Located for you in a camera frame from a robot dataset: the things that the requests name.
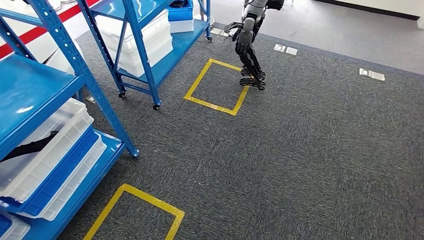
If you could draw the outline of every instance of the black strap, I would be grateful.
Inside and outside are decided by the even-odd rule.
[[[182,8],[186,6],[187,4],[189,4],[188,0],[178,0],[178,1],[173,1],[169,6],[173,8]]]
[[[38,141],[32,141],[28,144],[20,145],[15,147],[8,155],[6,155],[1,161],[4,162],[8,159],[16,158],[25,154],[37,153],[43,150],[43,148],[58,134],[59,131],[51,131],[50,136],[43,138]]]

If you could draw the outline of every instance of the plastic storage bin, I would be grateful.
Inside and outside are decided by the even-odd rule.
[[[98,139],[99,136],[90,126],[28,200],[18,205],[17,208],[9,210],[14,213],[24,212],[31,216],[40,214]],[[14,204],[8,201],[8,199],[4,201],[12,205]]]
[[[40,152],[0,163],[0,196],[26,201],[93,122],[86,105],[70,98],[21,144],[59,132]]]
[[[92,128],[83,138],[34,196],[11,210],[28,218],[54,220],[106,149],[102,138]]]
[[[0,213],[0,240],[21,240],[30,228],[19,218],[6,212]]]
[[[121,36],[122,21],[104,16],[96,16],[95,18],[106,47],[111,57],[115,59]],[[151,67],[173,50],[168,10],[162,11],[141,32]],[[145,73],[129,24],[123,38],[118,67],[135,77],[140,77]]]
[[[193,19],[193,0],[188,0],[188,3],[183,7],[167,7],[168,9],[168,20],[172,21],[184,21]]]
[[[185,33],[185,32],[193,32],[195,30],[194,27],[195,21],[191,20],[183,20],[183,21],[170,21],[171,25],[170,32],[172,34],[176,33]]]

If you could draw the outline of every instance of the white plastic crate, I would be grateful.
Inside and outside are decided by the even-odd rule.
[[[194,20],[183,20],[183,21],[170,21],[169,24],[171,26],[170,32],[172,34],[175,33],[185,33],[185,32],[193,32],[195,30]]]
[[[6,212],[1,212],[1,215],[9,219],[12,224],[7,231],[0,236],[0,240],[21,240],[31,228],[28,223]]]
[[[99,137],[98,140],[93,144],[81,162],[78,163],[40,214],[31,216],[25,212],[20,212],[18,213],[19,215],[32,219],[43,218],[48,221],[53,221],[56,218],[107,147],[106,144],[102,142],[102,137],[98,133],[96,133],[96,135]]]
[[[20,202],[27,200],[92,122],[86,105],[70,98],[20,144],[41,140],[51,131],[59,131],[40,152],[0,163],[0,196]]]
[[[148,43],[145,44],[146,47],[146,53],[147,57],[150,60],[150,64],[152,65],[152,58],[161,56],[161,49],[163,49],[166,46],[172,47],[172,37],[170,34],[170,26],[167,26],[166,28],[162,29],[158,34]],[[115,49],[108,48],[110,56],[112,59],[115,59],[117,52]],[[119,63],[122,65],[137,65],[138,62],[141,64],[140,55],[138,51],[132,51],[132,52],[124,52],[121,51],[119,56]]]
[[[96,16],[98,29],[112,59],[116,58],[122,21],[110,17]],[[154,66],[173,50],[171,25],[168,21],[168,10],[165,9],[155,17],[141,32],[150,66]],[[135,77],[145,73],[136,41],[128,24],[124,35],[118,67]]]
[[[107,49],[116,52],[121,37],[123,22],[121,20],[101,15],[96,16],[95,20],[97,22],[97,27],[101,32],[101,36],[107,46]],[[143,34],[144,45],[148,45],[148,43],[154,39],[158,33],[160,33],[163,29],[168,28],[169,25],[168,10],[165,9],[141,30],[141,33]],[[129,23],[126,25],[121,51],[125,53],[137,52],[136,41],[134,39]]]
[[[148,51],[147,56],[150,61],[150,66],[153,67],[161,59],[168,55],[172,50],[172,38],[170,38],[166,42],[158,44],[154,50]],[[109,53],[111,56],[116,56],[117,54],[115,51],[112,50],[110,50]],[[135,54],[126,55],[125,57],[123,57],[123,60],[121,60],[122,57],[123,56],[121,54],[121,57],[119,58],[118,68],[122,68],[129,74],[132,74],[136,77],[140,77],[145,73],[145,69],[143,67],[142,61],[140,60],[140,55],[138,54],[138,52],[136,52]]]

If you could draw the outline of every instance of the red stripe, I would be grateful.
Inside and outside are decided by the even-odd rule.
[[[85,0],[87,2],[87,4],[89,6],[97,3],[99,0]],[[59,18],[60,20],[63,22],[65,22],[66,20],[72,18],[73,16],[77,15],[79,12],[81,12],[80,7],[78,5],[75,5],[71,8],[69,8],[68,10],[62,12],[61,14],[59,14]],[[47,33],[47,30],[45,28],[36,26],[33,29],[25,32],[24,34],[20,35],[19,38],[20,40],[24,43],[27,44],[29,42],[31,42],[32,40],[40,37],[41,35]],[[10,54],[12,52],[12,49],[9,47],[9,45],[3,44],[2,46],[0,46],[0,59],[7,56],[8,54]]]

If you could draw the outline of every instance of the white wall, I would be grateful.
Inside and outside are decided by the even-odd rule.
[[[350,4],[424,17],[424,0],[338,0]]]

